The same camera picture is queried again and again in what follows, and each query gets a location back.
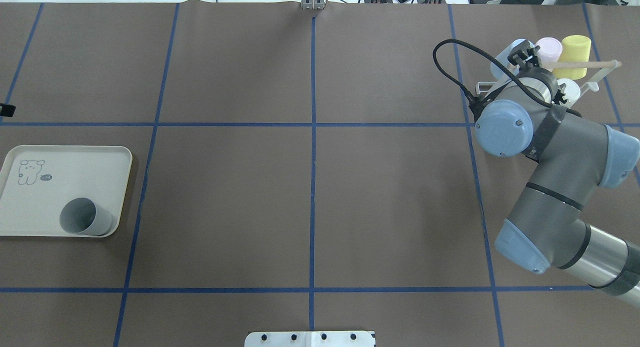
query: black rubber band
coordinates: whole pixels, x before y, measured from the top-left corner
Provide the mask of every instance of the black rubber band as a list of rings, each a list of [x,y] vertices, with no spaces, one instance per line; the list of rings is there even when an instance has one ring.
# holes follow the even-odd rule
[[[538,162],[560,124],[565,119],[566,114],[567,109],[560,105],[554,104],[553,107],[549,108],[546,116],[544,116],[544,119],[533,133],[531,143],[522,151],[524,156]]]
[[[620,274],[610,283],[601,287],[594,285],[591,287],[610,296],[620,296],[633,290],[640,283],[640,247],[626,241],[625,243],[628,253]]]
[[[558,269],[566,270],[567,268],[575,265],[576,262],[580,261],[581,258],[583,258],[583,255],[587,250],[587,246],[589,246],[589,242],[592,240],[592,226],[588,223],[585,223],[584,225],[586,227],[586,231],[584,234],[584,239],[582,240],[582,246],[580,246],[578,252],[575,254],[575,256],[573,256],[573,258],[571,258],[569,262],[561,265],[560,267],[558,267]]]
[[[530,188],[531,190],[536,190],[538,192],[542,192],[545,195],[551,196],[554,199],[563,202],[569,206],[571,206],[572,208],[575,208],[576,210],[582,211],[583,208],[585,208],[585,206],[583,206],[582,204],[578,203],[577,201],[574,201],[573,199],[565,196],[564,194],[560,194],[558,192],[556,192],[555,190],[551,190],[549,188],[543,187],[539,184],[535,184],[532,182],[527,182],[526,183],[526,187]]]

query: white cup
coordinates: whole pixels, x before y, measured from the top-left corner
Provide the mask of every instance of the white cup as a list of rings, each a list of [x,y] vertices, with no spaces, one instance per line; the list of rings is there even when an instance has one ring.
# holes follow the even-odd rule
[[[60,212],[60,227],[72,235],[102,236],[113,223],[112,214],[89,198],[73,199]]]

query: blue joint cap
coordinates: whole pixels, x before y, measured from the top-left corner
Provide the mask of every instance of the blue joint cap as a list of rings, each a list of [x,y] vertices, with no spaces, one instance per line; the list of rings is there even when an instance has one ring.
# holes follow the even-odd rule
[[[484,108],[475,123],[475,139],[494,156],[516,156],[531,143],[533,122],[518,103],[496,99]]]
[[[606,166],[599,186],[616,188],[633,171],[640,158],[640,141],[619,130],[606,125],[608,146],[606,148]]]
[[[495,249],[511,262],[537,275],[544,274],[551,267],[545,255],[509,219],[504,220],[495,240]]]

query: yellow cup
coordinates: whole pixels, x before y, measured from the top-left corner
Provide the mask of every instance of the yellow cup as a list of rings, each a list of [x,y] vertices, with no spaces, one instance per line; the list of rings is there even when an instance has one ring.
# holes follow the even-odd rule
[[[589,62],[592,51],[592,40],[584,35],[574,34],[562,40],[562,54],[558,62]],[[556,78],[581,79],[587,76],[586,68],[556,68],[553,70]]]

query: bear drawing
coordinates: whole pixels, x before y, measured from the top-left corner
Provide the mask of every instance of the bear drawing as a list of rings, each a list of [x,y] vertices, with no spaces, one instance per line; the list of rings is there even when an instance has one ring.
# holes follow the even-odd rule
[[[21,160],[18,169],[18,184],[33,185],[38,180],[38,174],[44,165],[43,160]]]

